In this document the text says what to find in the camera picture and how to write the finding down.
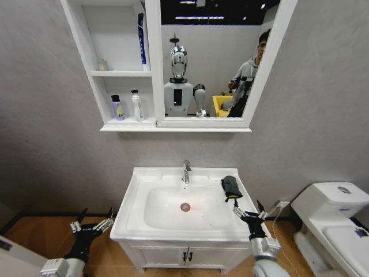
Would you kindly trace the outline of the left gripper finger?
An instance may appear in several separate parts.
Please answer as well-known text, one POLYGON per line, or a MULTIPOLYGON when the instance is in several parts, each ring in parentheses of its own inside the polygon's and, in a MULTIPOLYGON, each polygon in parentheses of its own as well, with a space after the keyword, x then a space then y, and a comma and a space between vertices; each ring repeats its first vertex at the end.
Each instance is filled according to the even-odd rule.
POLYGON ((102 220, 98 225, 96 225, 96 231, 106 231, 114 224, 113 209, 114 207, 112 206, 108 212, 108 216, 104 220, 102 220))
POLYGON ((70 228, 72 230, 73 233, 76 233, 76 232, 79 232, 81 231, 81 223, 86 215, 86 212, 87 212, 87 208, 85 208, 81 213, 79 213, 77 215, 77 218, 75 221, 73 221, 71 224, 70 224, 70 228))

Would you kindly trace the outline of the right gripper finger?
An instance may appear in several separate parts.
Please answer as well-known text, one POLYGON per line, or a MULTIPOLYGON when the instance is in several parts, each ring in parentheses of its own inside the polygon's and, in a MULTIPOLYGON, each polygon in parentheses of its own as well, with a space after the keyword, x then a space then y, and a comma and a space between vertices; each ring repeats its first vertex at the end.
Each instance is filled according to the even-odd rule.
POLYGON ((239 208, 238 205, 238 201, 237 199, 234 199, 234 207, 233 207, 233 212, 235 213, 236 216, 238 216, 239 218, 245 217, 246 214, 239 208))
POLYGON ((259 200, 257 200, 257 205, 259 209, 259 218, 265 220, 268 217, 269 213, 266 211, 265 207, 261 204, 259 200))

